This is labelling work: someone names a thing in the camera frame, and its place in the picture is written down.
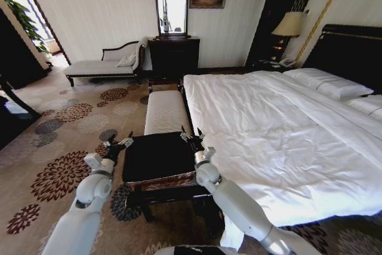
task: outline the headboard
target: headboard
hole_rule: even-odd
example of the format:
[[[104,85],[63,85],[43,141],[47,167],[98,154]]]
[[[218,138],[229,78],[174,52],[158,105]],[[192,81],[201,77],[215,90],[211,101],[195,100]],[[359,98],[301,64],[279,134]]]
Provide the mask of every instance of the headboard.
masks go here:
[[[381,52],[382,27],[327,24],[303,67],[329,72],[381,94]]]

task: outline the carpet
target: carpet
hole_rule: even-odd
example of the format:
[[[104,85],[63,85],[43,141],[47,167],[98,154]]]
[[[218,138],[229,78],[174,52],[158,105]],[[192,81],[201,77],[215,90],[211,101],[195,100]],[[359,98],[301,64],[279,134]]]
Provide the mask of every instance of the carpet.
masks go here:
[[[146,81],[138,85],[126,79],[75,79],[72,88],[62,68],[54,67],[46,78],[16,91],[42,117],[0,151],[1,254],[41,254],[58,219],[69,209],[78,183],[90,172],[83,157],[105,153],[101,143],[111,134],[117,140],[132,130],[135,136],[143,135]],[[152,205],[152,223],[146,223],[140,210],[131,210],[128,216],[118,213],[128,192],[121,179],[123,158],[121,153],[113,196],[103,207],[92,254],[151,255],[170,245],[218,244],[208,236],[204,219],[195,214],[190,201]],[[381,214],[333,217],[286,229],[305,237],[322,254],[382,250]],[[245,238],[240,252],[267,254],[251,238]]]

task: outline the dresser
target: dresser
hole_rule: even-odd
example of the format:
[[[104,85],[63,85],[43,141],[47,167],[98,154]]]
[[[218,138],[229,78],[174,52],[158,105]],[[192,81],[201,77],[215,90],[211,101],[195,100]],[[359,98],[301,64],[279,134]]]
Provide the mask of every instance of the dresser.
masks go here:
[[[149,38],[155,79],[179,79],[197,71],[200,39],[174,38]]]

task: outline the white pillow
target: white pillow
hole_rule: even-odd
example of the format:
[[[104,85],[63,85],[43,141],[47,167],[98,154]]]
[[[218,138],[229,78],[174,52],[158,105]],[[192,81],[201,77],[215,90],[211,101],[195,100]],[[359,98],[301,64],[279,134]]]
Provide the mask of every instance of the white pillow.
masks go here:
[[[284,74],[294,78],[296,81],[308,86],[309,88],[340,100],[344,97],[369,95],[373,93],[361,84],[326,73],[315,68],[301,68],[284,72]]]
[[[132,66],[135,63],[135,53],[130,53],[127,55],[124,55],[122,59],[118,62],[116,67],[127,67]]]
[[[370,95],[353,99],[348,101],[347,104],[382,121],[382,95]]]

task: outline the white bedsheet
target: white bedsheet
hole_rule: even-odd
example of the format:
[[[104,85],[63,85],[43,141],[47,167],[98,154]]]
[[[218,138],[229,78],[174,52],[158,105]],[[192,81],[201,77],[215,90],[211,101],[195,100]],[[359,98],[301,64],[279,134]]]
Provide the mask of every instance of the white bedsheet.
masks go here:
[[[212,161],[276,226],[382,209],[382,122],[277,72],[184,77]],[[221,245],[243,234],[226,219]]]

